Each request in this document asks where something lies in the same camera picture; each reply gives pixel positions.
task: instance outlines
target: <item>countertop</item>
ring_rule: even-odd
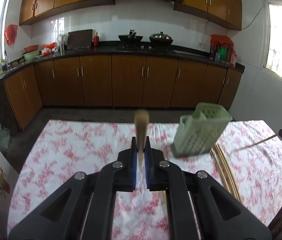
[[[144,55],[144,56],[155,56],[155,57],[168,57],[168,58],[176,58],[176,59],[184,59],[184,60],[193,60],[196,62],[207,63],[210,65],[215,65],[223,68],[233,68],[230,66],[229,63],[216,63],[214,60],[208,57],[207,52],[198,51],[195,49],[180,47],[180,46],[172,46],[174,51],[156,51],[156,50],[124,50],[119,48],[117,42],[109,42],[111,45],[100,45],[98,47],[91,47],[88,49],[72,49],[72,50],[65,50],[62,52],[52,53],[47,56],[41,56],[31,61],[26,61],[22,64],[17,65],[13,69],[6,71],[0,76],[0,80],[5,79],[14,73],[20,71],[21,69],[29,66],[33,63],[39,63],[47,60],[54,60],[59,58],[66,58],[66,57],[78,57],[78,56],[86,56],[86,55]],[[241,73],[244,72],[245,66],[241,64],[236,64],[236,67],[233,68]]]

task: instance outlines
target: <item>white and red tablecloth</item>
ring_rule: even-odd
[[[151,123],[148,136],[152,148],[188,172],[205,170],[219,183],[217,168],[209,154],[176,159],[170,150],[178,124]],[[230,122],[218,143],[230,164],[246,206],[268,225],[282,206],[282,142],[274,138],[264,121]],[[8,234],[35,207],[77,171],[100,171],[130,148],[134,124],[68,122],[50,120],[34,144],[18,178],[9,209]],[[169,239],[165,203],[160,192],[146,189],[144,161],[137,168],[134,192],[117,192],[112,239]]]

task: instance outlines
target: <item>dark floor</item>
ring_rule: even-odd
[[[23,133],[12,137],[6,159],[20,172],[28,154],[50,119],[81,122],[133,122],[135,109],[42,108]],[[178,123],[180,116],[193,110],[150,110],[150,122]]]

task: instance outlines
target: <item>green basket on floor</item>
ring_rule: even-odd
[[[0,125],[0,152],[5,153],[8,150],[10,143],[10,130]]]
[[[232,117],[221,105],[198,103],[193,114],[182,115],[171,146],[175,157],[208,153]]]

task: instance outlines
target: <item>silver screw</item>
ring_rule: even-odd
[[[122,162],[119,162],[119,161],[116,161],[116,162],[114,162],[113,164],[112,164],[112,166],[114,167],[114,168],[121,168],[122,166],[123,166],[123,163]]]
[[[160,161],[159,165],[160,167],[166,168],[170,166],[170,163],[168,161]]]
[[[74,175],[75,179],[84,179],[84,177],[85,177],[85,173],[82,171],[79,171]]]
[[[208,174],[205,171],[199,171],[198,172],[198,177],[200,179],[205,179],[208,176]]]

